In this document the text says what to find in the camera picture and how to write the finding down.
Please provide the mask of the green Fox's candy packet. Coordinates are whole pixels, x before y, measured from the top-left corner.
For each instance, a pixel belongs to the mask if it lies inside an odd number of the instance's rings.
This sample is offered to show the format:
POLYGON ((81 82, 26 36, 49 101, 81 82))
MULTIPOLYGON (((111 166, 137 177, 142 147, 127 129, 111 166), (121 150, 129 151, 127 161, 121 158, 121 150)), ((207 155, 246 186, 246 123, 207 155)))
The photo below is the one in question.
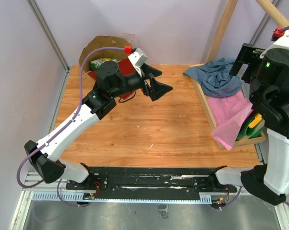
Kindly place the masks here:
POLYGON ((99 70, 100 66, 106 61, 108 61, 107 58, 100 58, 100 59, 90 61, 89 63, 90 70, 91 71, 99 70))

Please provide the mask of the yellow clothes hanger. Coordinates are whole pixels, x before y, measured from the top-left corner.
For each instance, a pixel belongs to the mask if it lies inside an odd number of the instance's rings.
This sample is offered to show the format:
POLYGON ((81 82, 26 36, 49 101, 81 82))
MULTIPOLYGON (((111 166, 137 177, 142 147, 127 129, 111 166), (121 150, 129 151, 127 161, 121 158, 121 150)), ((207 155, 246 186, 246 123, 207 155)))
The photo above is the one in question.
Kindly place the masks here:
POLYGON ((257 114, 254 117, 253 121, 249 123, 248 127, 249 128, 254 128, 255 126, 257 126, 261 122, 261 120, 262 120, 261 114, 257 114))

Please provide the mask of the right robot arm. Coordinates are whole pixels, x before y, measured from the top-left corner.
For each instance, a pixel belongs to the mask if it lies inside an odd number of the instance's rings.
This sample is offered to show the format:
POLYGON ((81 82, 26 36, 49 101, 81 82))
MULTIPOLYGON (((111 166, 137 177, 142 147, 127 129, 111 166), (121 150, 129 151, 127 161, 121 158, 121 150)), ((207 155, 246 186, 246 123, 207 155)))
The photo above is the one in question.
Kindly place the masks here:
POLYGON ((225 185, 243 187, 272 204, 286 201, 289 194, 289 47, 263 50, 243 44, 230 71, 236 75, 243 64, 243 81, 250 85, 249 99, 268 134, 268 161, 252 168, 216 168, 208 186, 218 192, 225 185))

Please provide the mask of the green tank top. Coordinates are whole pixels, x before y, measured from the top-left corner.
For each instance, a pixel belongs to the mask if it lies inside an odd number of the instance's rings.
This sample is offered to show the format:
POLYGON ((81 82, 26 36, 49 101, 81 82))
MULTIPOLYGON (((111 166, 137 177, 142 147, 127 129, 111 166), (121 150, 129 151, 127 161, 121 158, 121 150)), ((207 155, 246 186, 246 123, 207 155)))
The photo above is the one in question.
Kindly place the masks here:
POLYGON ((261 120, 261 122, 255 126, 254 128, 249 128, 248 125, 250 122, 253 121, 254 117, 257 115, 258 113, 253 111, 247 118, 246 120, 243 122, 240 131, 238 133, 238 136, 236 138, 236 141, 239 140, 245 140, 245 139, 251 139, 251 138, 257 138, 260 136, 260 133, 263 131, 264 129, 264 120, 261 120))

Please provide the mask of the pink shirt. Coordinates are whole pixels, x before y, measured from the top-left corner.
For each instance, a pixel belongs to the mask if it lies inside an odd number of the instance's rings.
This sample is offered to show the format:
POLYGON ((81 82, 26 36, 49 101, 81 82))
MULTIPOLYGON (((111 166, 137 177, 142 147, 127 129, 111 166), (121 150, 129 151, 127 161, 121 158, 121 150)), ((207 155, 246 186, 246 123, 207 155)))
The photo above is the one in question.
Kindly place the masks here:
POLYGON ((207 102, 217 124, 211 136, 227 150, 231 150, 243 122, 252 112, 252 103, 244 97, 242 91, 228 97, 207 97, 207 102))

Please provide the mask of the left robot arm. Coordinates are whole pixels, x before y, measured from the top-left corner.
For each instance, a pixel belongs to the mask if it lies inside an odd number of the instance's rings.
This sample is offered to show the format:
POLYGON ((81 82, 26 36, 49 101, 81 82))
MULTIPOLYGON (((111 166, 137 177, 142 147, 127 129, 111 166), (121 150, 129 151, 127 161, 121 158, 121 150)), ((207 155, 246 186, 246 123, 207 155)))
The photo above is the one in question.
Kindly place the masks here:
POLYGON ((156 101, 173 88, 155 78, 162 72, 143 64, 140 72, 122 75, 119 64, 103 63, 96 72, 93 89, 85 96, 77 109, 49 135, 37 142, 29 140, 24 148, 31 165, 47 184, 58 179, 77 182, 82 189, 94 184, 93 173, 83 163, 73 164, 61 160, 65 149, 86 129, 102 120, 117 104, 115 100, 138 89, 156 101))

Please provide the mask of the teal candy packet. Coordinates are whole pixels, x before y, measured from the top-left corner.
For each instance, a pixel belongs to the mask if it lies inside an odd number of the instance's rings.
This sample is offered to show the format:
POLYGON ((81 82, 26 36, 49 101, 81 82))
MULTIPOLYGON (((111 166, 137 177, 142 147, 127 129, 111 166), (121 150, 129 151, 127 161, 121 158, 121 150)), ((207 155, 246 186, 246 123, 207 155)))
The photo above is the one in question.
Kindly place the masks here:
POLYGON ((118 60, 117 59, 115 59, 115 58, 104 58, 103 59, 104 60, 104 62, 106 62, 106 61, 113 61, 113 62, 118 62, 118 60))

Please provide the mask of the red brown paper bag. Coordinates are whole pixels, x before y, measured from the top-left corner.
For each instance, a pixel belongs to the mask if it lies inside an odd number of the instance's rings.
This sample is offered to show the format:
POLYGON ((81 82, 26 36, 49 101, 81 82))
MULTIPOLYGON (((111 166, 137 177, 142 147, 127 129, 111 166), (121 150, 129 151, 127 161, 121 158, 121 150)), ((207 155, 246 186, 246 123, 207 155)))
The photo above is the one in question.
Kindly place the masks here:
POLYGON ((120 103, 133 99, 136 91, 126 93, 127 79, 125 76, 137 73, 130 63, 128 56, 132 54, 133 49, 127 40, 116 36, 96 36, 91 42, 83 48, 79 58, 79 65, 83 68, 78 77, 78 86, 80 97, 83 97, 83 77, 85 73, 94 79, 94 87, 115 93, 120 103), (90 61, 100 58, 115 58, 118 62, 106 61, 99 70, 91 71, 90 61))

